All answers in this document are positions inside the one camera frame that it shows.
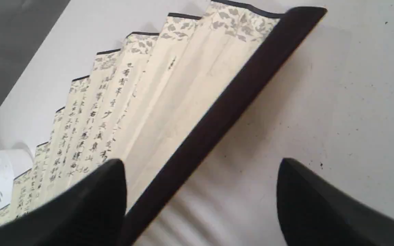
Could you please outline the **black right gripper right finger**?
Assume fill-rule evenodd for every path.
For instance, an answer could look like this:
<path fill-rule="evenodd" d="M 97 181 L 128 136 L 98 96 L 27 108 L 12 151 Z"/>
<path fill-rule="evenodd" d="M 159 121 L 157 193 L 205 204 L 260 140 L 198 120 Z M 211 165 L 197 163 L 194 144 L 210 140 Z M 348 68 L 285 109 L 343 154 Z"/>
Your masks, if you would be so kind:
<path fill-rule="evenodd" d="M 293 158 L 283 158 L 276 188 L 288 246 L 394 246 L 394 219 L 347 195 Z"/>

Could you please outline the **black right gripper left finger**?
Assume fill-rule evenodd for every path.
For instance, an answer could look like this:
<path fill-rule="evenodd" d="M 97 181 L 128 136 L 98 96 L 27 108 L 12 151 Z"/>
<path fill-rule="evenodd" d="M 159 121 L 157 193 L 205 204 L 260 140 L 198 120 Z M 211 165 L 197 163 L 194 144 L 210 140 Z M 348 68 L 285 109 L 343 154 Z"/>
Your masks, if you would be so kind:
<path fill-rule="evenodd" d="M 116 246 L 126 208 L 124 164 L 108 160 L 56 198 L 0 226 L 0 246 Z"/>

